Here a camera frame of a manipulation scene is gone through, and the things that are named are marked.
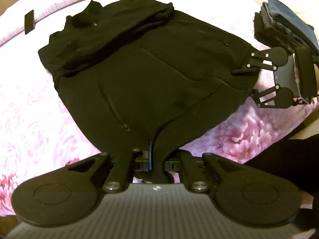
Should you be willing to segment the black zip-up fleece jacket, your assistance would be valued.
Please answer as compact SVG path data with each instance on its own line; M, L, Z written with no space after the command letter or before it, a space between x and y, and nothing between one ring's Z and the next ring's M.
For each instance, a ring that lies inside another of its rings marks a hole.
M245 103L258 71L236 74L254 48L177 11L171 3L97 2L68 16L38 52L55 90L85 137L119 157L151 150L142 179L171 183L173 151L219 125Z

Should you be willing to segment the stack of folded dark clothes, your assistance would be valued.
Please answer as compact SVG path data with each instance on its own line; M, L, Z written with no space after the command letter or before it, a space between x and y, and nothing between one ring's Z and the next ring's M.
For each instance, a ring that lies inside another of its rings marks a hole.
M307 47L318 64L318 41L314 27L304 22L279 0L267 0L254 17L254 36L262 44L282 47L291 53Z

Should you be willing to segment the pink rose pattern blanket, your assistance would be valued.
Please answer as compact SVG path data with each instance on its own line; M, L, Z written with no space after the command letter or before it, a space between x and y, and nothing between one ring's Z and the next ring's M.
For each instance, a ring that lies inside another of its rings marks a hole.
M94 0L107 5L119 0ZM259 0L157 0L237 35L259 50L254 14ZM1 46L1 216L12 215L12 191L22 182L97 154L60 100L38 51L61 31L67 16L83 11L88 0L48 10L34 31L19 33ZM187 144L194 155L216 152L245 162L291 133L318 101L285 110L258 109L248 99L236 113Z

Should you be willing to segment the small black rectangular device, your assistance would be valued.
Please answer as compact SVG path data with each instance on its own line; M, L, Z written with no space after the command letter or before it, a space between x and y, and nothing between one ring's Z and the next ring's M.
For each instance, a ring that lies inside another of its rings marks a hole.
M27 35L35 28L34 10L29 11L24 16L24 33Z

